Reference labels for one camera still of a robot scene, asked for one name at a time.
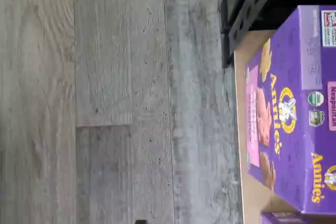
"purple box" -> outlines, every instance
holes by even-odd
[[[336,6],[298,6],[246,67],[248,172],[336,215]]]
[[[264,212],[260,224],[312,224],[305,216],[291,212]]]

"bunny cookie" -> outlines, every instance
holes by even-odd
[[[258,126],[258,135],[259,141],[264,145],[269,145],[269,130],[272,124],[270,104],[267,103],[264,90],[261,88],[257,89],[257,126]]]
[[[272,52],[271,48],[271,39],[269,39],[263,46],[263,50],[261,52],[261,62],[260,62],[260,73],[261,80],[264,82],[266,80],[267,73],[269,68],[271,67],[271,58]]]
[[[274,191],[274,185],[276,180],[276,172],[274,163],[269,163],[268,156],[265,152],[259,153],[260,168],[263,173],[264,185],[270,190]]]

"pink label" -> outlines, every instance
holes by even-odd
[[[336,81],[328,82],[329,129],[336,131]]]
[[[257,132],[257,84],[258,84],[258,66],[255,66],[250,72],[247,72],[246,78],[246,142],[249,161],[251,164],[259,167],[259,146]]]

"wood grain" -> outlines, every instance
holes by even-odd
[[[82,223],[131,223],[129,126],[77,129],[77,215]]]
[[[76,223],[73,0],[0,0],[0,223]]]
[[[164,0],[130,0],[133,221],[173,224]]]
[[[165,0],[176,224],[242,223],[234,70],[220,0]]]
[[[75,0],[77,126],[132,122],[128,0]]]

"gray wood-look floor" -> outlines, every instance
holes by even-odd
[[[0,223],[242,223],[219,0],[0,0]]]

